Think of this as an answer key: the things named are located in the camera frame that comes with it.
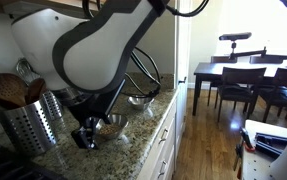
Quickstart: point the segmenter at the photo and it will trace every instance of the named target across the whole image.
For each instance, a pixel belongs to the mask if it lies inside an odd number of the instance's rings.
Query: kitchen counter
[[[112,113],[125,115],[129,124],[118,139],[98,140],[99,150],[77,147],[70,133],[78,121],[64,110],[63,118],[52,122],[56,146],[32,161],[67,179],[136,179],[176,94],[162,91],[145,111],[132,109],[120,95]]]

